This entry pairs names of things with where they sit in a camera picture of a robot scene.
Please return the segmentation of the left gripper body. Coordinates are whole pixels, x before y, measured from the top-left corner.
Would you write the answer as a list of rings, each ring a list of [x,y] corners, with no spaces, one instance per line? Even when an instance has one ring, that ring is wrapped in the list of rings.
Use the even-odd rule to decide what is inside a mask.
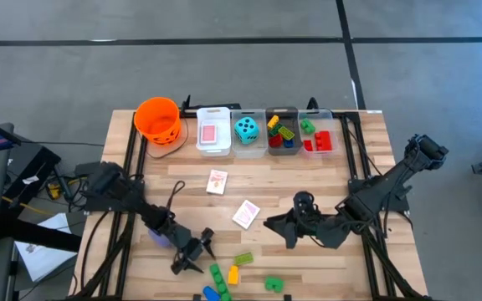
[[[169,241],[176,248],[173,262],[196,261],[203,251],[202,236],[193,236],[192,231],[185,227],[174,227],[169,234]]]

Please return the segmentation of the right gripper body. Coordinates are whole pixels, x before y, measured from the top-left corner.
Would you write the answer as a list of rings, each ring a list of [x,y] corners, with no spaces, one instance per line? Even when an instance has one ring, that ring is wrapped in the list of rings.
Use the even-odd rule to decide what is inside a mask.
[[[299,191],[294,198],[294,217],[296,235],[315,235],[322,220],[322,214],[315,197],[308,191]]]

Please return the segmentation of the pink playing card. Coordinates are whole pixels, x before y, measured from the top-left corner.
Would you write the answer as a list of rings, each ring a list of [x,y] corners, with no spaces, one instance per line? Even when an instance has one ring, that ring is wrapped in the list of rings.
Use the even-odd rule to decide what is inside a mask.
[[[259,215],[259,212],[260,208],[258,206],[249,200],[244,200],[238,210],[234,213],[232,220],[244,230],[248,230]]]

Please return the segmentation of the teal foam die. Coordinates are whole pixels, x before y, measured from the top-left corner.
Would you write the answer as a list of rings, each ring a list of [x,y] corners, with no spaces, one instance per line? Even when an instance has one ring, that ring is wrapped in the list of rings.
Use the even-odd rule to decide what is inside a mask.
[[[234,134],[243,145],[249,145],[259,138],[259,126],[251,117],[243,117],[234,123]]]

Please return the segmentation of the red-backed playing card deck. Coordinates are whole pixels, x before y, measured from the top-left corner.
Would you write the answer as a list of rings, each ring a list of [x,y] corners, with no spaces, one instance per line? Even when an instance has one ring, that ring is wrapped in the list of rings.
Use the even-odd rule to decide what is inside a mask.
[[[217,126],[215,124],[202,124],[200,128],[200,143],[214,145],[217,143]]]

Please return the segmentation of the purple foam die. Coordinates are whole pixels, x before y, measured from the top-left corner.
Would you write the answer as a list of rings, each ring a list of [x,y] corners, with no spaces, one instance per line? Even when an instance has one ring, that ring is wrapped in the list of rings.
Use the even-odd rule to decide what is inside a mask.
[[[170,247],[172,245],[168,237],[158,232],[155,232],[152,229],[148,230],[148,235],[150,236],[152,241],[159,247]]]

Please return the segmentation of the long green toy block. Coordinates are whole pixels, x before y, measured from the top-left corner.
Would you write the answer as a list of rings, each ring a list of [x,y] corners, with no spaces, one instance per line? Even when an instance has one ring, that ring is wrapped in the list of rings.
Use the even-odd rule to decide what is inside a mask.
[[[213,278],[213,281],[215,283],[217,292],[219,294],[220,300],[221,301],[233,301],[232,295],[228,291],[228,285],[226,280],[224,279],[220,267],[218,266],[217,263],[212,264],[209,267],[211,276]]]

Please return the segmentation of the clear-wrapped playing card deck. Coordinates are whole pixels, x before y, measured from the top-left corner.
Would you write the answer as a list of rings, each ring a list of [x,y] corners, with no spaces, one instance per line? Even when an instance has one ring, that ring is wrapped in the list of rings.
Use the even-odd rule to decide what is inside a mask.
[[[208,178],[206,192],[214,195],[223,195],[228,173],[226,171],[211,170]]]

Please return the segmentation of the clear plastic bin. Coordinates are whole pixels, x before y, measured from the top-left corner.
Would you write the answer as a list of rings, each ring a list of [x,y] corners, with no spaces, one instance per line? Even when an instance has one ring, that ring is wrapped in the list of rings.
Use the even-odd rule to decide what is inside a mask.
[[[243,145],[234,134],[234,123],[243,117],[253,118],[259,126],[259,138],[249,144]],[[267,125],[264,110],[232,110],[231,111],[232,150],[239,159],[261,158],[268,150]]]
[[[308,119],[315,126],[315,132],[328,130],[331,133],[333,150],[331,151],[316,151],[315,150],[315,133],[312,135],[305,135],[300,128],[300,122],[303,119]],[[337,152],[338,143],[335,134],[335,121],[332,113],[328,109],[313,109],[313,110],[300,110],[298,114],[300,139],[302,142],[302,153],[310,158],[329,156]],[[313,145],[313,151],[307,151],[304,148],[303,141],[310,140]]]

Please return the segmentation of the grey plastic bin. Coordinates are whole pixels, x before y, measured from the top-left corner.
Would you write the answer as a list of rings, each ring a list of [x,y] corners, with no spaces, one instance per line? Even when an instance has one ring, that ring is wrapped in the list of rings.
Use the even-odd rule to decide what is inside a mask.
[[[285,148],[284,144],[280,148],[269,147],[269,153],[272,156],[292,156],[296,155],[302,146],[299,132],[298,122],[298,110],[295,107],[283,107],[283,108],[268,108],[265,111],[266,122],[270,120],[273,115],[279,116],[279,123],[282,126],[287,127],[289,130],[295,133],[295,137],[292,139],[295,146],[292,148]]]

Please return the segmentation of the white plastic bin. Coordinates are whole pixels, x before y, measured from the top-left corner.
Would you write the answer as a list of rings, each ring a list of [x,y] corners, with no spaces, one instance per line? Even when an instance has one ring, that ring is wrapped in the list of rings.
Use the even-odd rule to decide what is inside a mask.
[[[230,121],[230,109],[226,107],[208,107],[197,110],[196,147],[202,156],[227,156],[229,154],[232,145]],[[216,144],[202,145],[200,143],[202,124],[215,124],[217,126]]]

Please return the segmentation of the orange pumpkin bucket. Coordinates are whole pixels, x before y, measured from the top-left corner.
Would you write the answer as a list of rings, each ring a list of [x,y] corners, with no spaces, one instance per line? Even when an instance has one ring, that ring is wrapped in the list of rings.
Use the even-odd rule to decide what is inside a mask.
[[[133,123],[140,134],[156,145],[172,144],[182,130],[180,110],[166,97],[154,97],[140,104]]]

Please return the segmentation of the white paper sheets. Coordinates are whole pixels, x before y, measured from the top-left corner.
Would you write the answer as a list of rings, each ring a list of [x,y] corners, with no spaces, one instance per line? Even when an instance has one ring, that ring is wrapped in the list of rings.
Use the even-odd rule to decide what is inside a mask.
[[[59,213],[38,225],[70,233],[69,223],[64,213]],[[15,246],[33,282],[38,282],[61,264],[77,255],[77,252],[59,250],[28,242],[15,242]]]

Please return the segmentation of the black equipment stand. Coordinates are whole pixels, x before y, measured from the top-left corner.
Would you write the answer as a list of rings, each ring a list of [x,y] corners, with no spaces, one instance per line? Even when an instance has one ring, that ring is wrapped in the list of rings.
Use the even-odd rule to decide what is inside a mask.
[[[0,238],[10,237],[19,242],[77,252],[81,237],[25,222],[19,218],[24,207],[39,193],[49,176],[62,177],[60,157],[48,148],[25,143],[10,150],[8,167],[14,178],[3,191],[0,206]]]

